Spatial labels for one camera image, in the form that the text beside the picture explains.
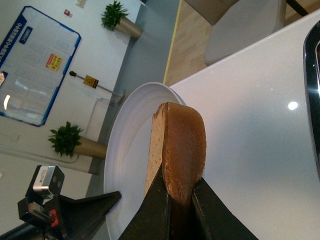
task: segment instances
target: wall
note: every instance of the wall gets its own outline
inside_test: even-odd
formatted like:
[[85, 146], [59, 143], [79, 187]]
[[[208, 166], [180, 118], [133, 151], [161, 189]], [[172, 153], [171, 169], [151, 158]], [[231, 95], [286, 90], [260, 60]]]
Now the wall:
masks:
[[[129, 37], [101, 26], [101, 14], [111, 2], [113, 0], [87, 0], [84, 8], [80, 8], [76, 6], [76, 0], [0, 0], [0, 42], [23, 7], [32, 6], [81, 35], [82, 39], [69, 71], [73, 70], [81, 76], [90, 75], [99, 79], [101, 86], [112, 90]], [[128, 18], [134, 22], [141, 2], [121, 0], [121, 3], [130, 13]], [[71, 18], [63, 14], [65, 9], [72, 13]], [[109, 99], [110, 95], [105, 91], [89, 88], [78, 78], [68, 75], [44, 126], [35, 127], [0, 116], [0, 235], [22, 223], [18, 217], [17, 202], [24, 197], [36, 165], [49, 163], [63, 167], [65, 181], [61, 194], [74, 199], [85, 196], [91, 177], [85, 172], [89, 169], [91, 158], [60, 158], [53, 152], [47, 139], [50, 129], [56, 129], [66, 121], [78, 124], [84, 129], [83, 134], [86, 134], [93, 108], [99, 98]], [[99, 131], [96, 132], [93, 138], [98, 139]]]
[[[23, 7], [32, 6], [81, 35], [82, 39], [69, 71], [73, 70], [80, 76], [90, 75], [100, 80], [99, 85], [112, 90], [129, 42], [128, 36], [101, 26], [101, 14], [106, 5], [112, 2], [113, 0], [87, 0], [84, 8], [80, 8], [76, 5], [76, 0], [0, 0], [0, 41], [2, 42]], [[135, 22], [141, 2], [122, 0], [121, 3], [128, 9], [128, 18]], [[65, 9], [71, 12], [72, 17], [64, 15]], [[99, 98], [108, 100], [110, 97], [110, 93], [90, 88], [84, 85], [81, 79], [67, 75], [44, 126], [35, 127], [0, 117], [0, 154], [21, 157], [21, 152], [28, 152], [23, 154], [23, 157], [47, 163], [56, 163], [51, 159], [63, 160], [69, 163], [60, 162], [61, 166], [87, 172], [91, 158], [85, 156], [80, 156], [78, 159], [60, 158], [51, 148], [52, 144], [47, 141], [51, 134], [49, 130], [56, 129], [69, 121], [84, 129], [82, 135], [85, 135], [96, 100]], [[97, 140], [98, 136], [99, 134], [96, 134], [91, 138]]]

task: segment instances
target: metal pole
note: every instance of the metal pole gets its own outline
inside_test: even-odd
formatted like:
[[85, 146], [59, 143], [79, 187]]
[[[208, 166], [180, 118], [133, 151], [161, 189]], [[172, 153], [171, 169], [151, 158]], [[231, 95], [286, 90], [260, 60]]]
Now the metal pole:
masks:
[[[70, 74], [71, 76], [73, 76], [73, 77], [77, 77], [77, 78], [79, 78], [79, 79], [85, 80], [84, 77], [79, 76], [79, 75], [78, 75], [76, 72], [74, 72], [74, 71], [70, 71], [69, 74]], [[121, 94], [115, 93], [114, 91], [111, 91], [111, 90], [109, 90], [108, 88], [105, 88], [105, 87], [103, 87], [103, 86], [100, 86], [99, 84], [97, 85], [97, 87], [99, 87], [99, 88], [101, 88], [101, 89], [103, 89], [103, 90], [105, 90], [105, 91], [107, 91], [107, 92], [109, 92], [109, 93], [111, 93], [111, 94], [114, 94], [114, 95], [116, 95], [116, 96], [118, 96], [118, 97], [122, 97]]]

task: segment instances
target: yellow sign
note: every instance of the yellow sign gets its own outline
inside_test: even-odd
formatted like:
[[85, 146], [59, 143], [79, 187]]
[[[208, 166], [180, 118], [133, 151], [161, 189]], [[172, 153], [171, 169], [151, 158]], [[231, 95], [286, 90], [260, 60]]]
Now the yellow sign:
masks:
[[49, 60], [46, 62], [45, 66], [48, 69], [51, 69], [53, 71], [58, 71], [58, 68], [59, 68], [61, 62], [62, 62], [62, 57], [52, 53], [49, 57]]
[[98, 82], [99, 81], [97, 79], [93, 78], [92, 76], [88, 76], [88, 75], [85, 76], [84, 81], [83, 81], [83, 83], [85, 85], [88, 85], [94, 89], [97, 87]]

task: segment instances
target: notice board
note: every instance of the notice board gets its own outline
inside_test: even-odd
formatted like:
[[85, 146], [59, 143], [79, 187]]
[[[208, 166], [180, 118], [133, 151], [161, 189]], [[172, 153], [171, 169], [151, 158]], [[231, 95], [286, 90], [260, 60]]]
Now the notice board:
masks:
[[81, 40], [25, 6], [0, 45], [0, 115], [44, 125]]

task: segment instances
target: gray chair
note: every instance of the gray chair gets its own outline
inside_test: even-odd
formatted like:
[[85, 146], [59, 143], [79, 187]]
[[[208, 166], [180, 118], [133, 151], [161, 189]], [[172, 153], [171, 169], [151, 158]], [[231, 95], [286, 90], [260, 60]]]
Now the gray chair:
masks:
[[185, 0], [212, 25], [204, 53], [209, 66], [281, 29], [286, 0]]

